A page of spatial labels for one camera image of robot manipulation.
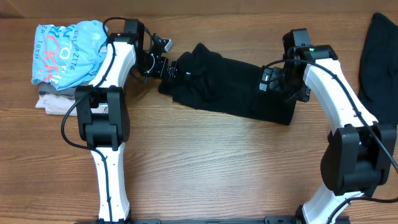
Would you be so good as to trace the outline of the black t-shirt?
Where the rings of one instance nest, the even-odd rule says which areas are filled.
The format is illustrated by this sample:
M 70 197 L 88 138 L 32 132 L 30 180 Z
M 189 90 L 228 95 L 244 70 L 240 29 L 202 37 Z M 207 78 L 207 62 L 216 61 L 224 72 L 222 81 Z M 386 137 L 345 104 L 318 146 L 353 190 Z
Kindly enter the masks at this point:
M 177 59 L 179 82 L 162 81 L 158 91 L 182 105 L 289 125 L 295 101 L 262 91 L 264 69 L 224 58 L 199 43 Z

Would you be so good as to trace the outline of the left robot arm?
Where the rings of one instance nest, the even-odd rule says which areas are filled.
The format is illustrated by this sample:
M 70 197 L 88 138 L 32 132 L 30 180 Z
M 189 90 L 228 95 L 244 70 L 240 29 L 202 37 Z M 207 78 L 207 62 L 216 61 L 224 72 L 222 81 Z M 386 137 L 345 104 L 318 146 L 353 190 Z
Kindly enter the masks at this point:
M 107 54 L 97 76 L 75 91 L 76 115 L 85 149 L 96 166 L 100 208 L 97 223 L 132 223 L 124 181 L 124 148 L 130 135 L 130 120 L 124 84 L 131 70 L 145 78 L 173 82 L 178 65 L 164 54 L 173 46 L 171 39 L 150 35 L 144 49 L 145 25 L 125 19 L 122 33 L 107 36 Z

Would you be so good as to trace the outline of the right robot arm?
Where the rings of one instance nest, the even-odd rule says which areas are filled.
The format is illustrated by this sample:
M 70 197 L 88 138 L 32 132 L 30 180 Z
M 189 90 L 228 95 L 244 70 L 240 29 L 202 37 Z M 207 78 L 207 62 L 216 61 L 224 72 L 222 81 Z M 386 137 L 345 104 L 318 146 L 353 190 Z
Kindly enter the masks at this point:
M 312 91 L 328 122 L 328 147 L 321 159 L 322 184 L 295 215 L 265 217 L 265 223 L 349 223 L 342 211 L 354 201 L 396 203 L 373 196 L 387 182 L 397 134 L 381 125 L 350 87 L 329 45 L 291 47 L 280 60 L 263 66 L 260 89 L 306 101 Z

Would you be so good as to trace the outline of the light blue printed t-shirt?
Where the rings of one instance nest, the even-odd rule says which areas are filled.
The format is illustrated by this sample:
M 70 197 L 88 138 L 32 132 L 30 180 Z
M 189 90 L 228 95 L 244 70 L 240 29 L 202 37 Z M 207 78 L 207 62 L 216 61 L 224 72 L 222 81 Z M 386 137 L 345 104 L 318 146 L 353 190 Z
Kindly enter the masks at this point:
M 32 84 L 48 83 L 60 91 L 94 79 L 106 57 L 107 30 L 96 20 L 37 26 Z

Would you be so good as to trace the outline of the beige folded shirt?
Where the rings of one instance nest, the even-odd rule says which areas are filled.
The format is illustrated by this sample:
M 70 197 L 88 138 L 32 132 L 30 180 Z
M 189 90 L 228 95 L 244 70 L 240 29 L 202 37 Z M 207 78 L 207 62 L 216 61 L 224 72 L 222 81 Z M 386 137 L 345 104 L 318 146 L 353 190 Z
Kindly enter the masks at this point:
M 65 115 L 75 100 L 53 94 L 40 95 L 35 107 L 44 109 L 47 114 Z

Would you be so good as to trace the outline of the grey folded shirt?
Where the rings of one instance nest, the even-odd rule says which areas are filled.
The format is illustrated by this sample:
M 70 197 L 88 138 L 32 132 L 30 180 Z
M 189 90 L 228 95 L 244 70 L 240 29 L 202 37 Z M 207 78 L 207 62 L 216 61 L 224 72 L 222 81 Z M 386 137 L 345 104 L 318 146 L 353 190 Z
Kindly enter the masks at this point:
M 64 90 L 57 90 L 53 85 L 49 83 L 40 83 L 39 84 L 39 95 L 55 95 L 55 96 L 63 96 L 65 98 L 75 98 L 75 87 L 66 88 Z

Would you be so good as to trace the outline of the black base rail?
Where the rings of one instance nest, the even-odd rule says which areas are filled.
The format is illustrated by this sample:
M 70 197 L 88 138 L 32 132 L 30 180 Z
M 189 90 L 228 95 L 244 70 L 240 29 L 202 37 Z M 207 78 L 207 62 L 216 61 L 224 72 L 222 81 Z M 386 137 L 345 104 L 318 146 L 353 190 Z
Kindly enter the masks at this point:
M 129 220 L 132 224 L 289 224 L 293 223 L 293 216 L 268 216 L 250 219 L 220 219 L 220 220 L 159 220 L 137 219 Z

